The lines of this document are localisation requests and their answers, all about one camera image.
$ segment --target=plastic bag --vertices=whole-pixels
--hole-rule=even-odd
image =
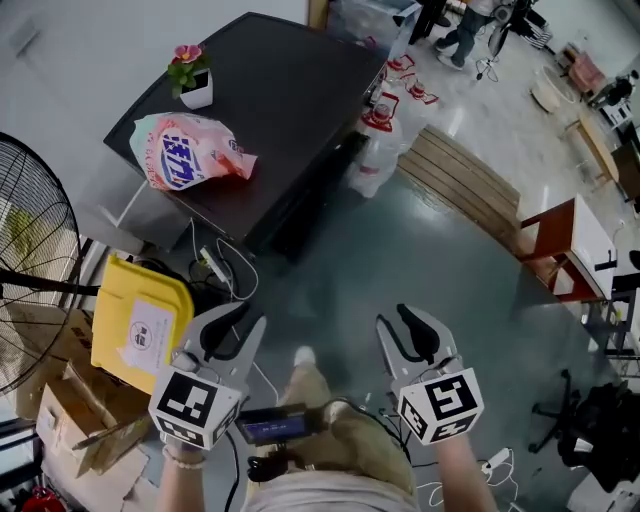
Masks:
[[[153,114],[136,121],[129,140],[153,188],[184,190],[209,178],[251,177],[257,157],[246,155],[219,121],[184,113]]]
[[[420,7],[413,0],[333,0],[327,32],[393,59],[406,52]]]

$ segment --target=forearm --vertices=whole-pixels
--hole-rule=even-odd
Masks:
[[[169,447],[169,453],[189,464],[203,460],[201,452],[186,452],[173,446]],[[204,512],[202,469],[183,469],[175,461],[166,459],[156,509],[160,512]]]
[[[496,512],[486,477],[480,471],[466,435],[436,446],[446,512]]]

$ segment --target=small display screen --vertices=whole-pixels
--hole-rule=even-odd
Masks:
[[[253,442],[258,443],[270,439],[301,436],[305,433],[304,414],[261,423],[245,423],[243,427]]]

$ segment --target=electric fan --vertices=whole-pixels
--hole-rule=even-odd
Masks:
[[[79,289],[79,245],[58,178],[0,133],[0,395],[35,371],[67,322]]]

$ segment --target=black table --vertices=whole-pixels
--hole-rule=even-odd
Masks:
[[[344,141],[384,65],[384,59],[307,27],[249,13],[206,41],[213,105],[196,114],[223,122],[247,153],[253,176],[211,179],[170,195],[189,215],[255,250]],[[162,75],[118,121],[105,144],[142,170],[129,138],[134,121],[160,112],[187,112]]]

